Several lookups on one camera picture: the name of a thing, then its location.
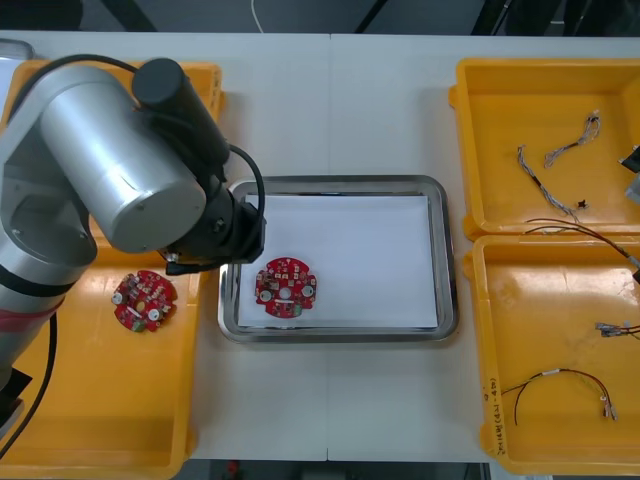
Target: yellow bin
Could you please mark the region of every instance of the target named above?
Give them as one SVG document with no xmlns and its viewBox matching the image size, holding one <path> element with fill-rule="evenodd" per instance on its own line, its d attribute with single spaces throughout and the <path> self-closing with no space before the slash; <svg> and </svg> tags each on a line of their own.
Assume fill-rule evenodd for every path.
<svg viewBox="0 0 640 480">
<path fill-rule="evenodd" d="M 639 237 L 613 238 L 640 257 Z M 639 475 L 640 342 L 603 338 L 597 322 L 640 324 L 633 266 L 609 245 L 576 236 L 484 236 L 464 259 L 472 284 L 483 394 L 484 449 L 520 475 Z M 581 376 L 535 380 L 518 403 L 501 393 L 539 372 L 581 370 L 609 390 L 618 421 L 603 417 L 600 391 Z"/>
<path fill-rule="evenodd" d="M 29 61 L 16 70 L 4 122 L 17 90 L 45 63 Z M 130 73 L 95 66 L 129 87 Z M 183 68 L 217 119 L 220 69 L 188 63 Z M 2 478 L 166 479 L 180 470 L 195 446 L 189 416 L 204 275 L 172 277 L 178 294 L 175 315 L 155 333 L 130 332 L 116 320 L 111 295 L 127 273 L 163 273 L 164 261 L 155 252 L 119 252 L 93 227 L 98 258 L 60 308 L 49 389 L 0 462 Z M 27 408 L 42 380 L 48 336 L 45 326 L 16 364 L 34 377 L 23 395 Z"/>
<path fill-rule="evenodd" d="M 640 60 L 482 59 L 458 64 L 449 92 L 456 110 L 466 235 L 518 234 L 533 217 L 567 219 L 517 161 L 517 148 L 543 185 L 580 221 L 609 234 L 640 234 L 640 207 L 625 197 L 634 174 L 618 164 L 640 144 Z M 544 168 L 544 155 L 577 140 L 600 111 L 591 143 Z"/>
</svg>

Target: floor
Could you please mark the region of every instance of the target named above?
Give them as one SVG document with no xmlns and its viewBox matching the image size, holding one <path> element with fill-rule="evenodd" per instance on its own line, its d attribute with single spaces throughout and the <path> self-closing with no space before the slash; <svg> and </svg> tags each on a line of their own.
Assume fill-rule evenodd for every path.
<svg viewBox="0 0 640 480">
<path fill-rule="evenodd" d="M 255 0 L 266 33 L 352 33 L 375 0 Z M 84 0 L 83 30 L 122 31 L 100 0 Z M 159 31 L 257 32 L 251 0 L 137 0 Z M 483 0 L 389 0 L 367 33 L 468 35 Z"/>
<path fill-rule="evenodd" d="M 227 461 L 190 460 L 174 480 L 228 480 Z M 242 480 L 479 480 L 461 463 L 241 462 Z"/>
</svg>

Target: metal tray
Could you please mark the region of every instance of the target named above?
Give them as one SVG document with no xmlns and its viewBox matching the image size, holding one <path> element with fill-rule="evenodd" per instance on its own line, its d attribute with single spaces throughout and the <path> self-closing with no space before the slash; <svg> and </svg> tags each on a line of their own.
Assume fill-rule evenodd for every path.
<svg viewBox="0 0 640 480">
<path fill-rule="evenodd" d="M 301 176 L 266 177 L 264 183 L 267 195 L 427 197 L 438 325 L 434 328 L 241 327 L 238 325 L 241 265 L 225 265 L 220 269 L 218 323 L 227 338 L 240 343 L 416 341 L 442 340 L 455 331 L 458 310 L 447 197 L 436 180 L 422 175 Z M 240 181 L 231 190 L 238 199 L 257 193 L 253 180 Z"/>
</svg>

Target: circular circuit board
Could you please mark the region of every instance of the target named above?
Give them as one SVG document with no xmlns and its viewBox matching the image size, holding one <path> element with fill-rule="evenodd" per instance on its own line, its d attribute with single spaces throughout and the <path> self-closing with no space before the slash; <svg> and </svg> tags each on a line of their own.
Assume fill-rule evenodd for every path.
<svg viewBox="0 0 640 480">
<path fill-rule="evenodd" d="M 129 330 L 155 332 L 174 307 L 176 292 L 166 278 L 155 272 L 140 270 L 122 279 L 113 292 L 118 321 Z"/>
<path fill-rule="evenodd" d="M 276 258 L 256 275 L 256 303 L 274 317 L 299 317 L 302 310 L 313 307 L 316 287 L 316 277 L 306 264 L 295 258 Z"/>
</svg>

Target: white table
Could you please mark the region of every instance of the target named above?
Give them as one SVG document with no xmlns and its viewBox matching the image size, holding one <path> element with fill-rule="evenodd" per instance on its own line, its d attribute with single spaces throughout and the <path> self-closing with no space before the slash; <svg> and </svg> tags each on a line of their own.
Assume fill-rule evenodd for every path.
<svg viewBox="0 0 640 480">
<path fill-rule="evenodd" d="M 203 306 L 196 458 L 487 461 L 470 248 L 447 88 L 468 56 L 633 57 L 636 39 L 0 32 L 46 57 L 168 56 L 221 65 L 222 128 L 265 175 L 427 174 L 442 183 L 457 261 L 459 331 L 445 343 L 242 346 Z M 241 171 L 235 166 L 235 176 Z"/>
</svg>

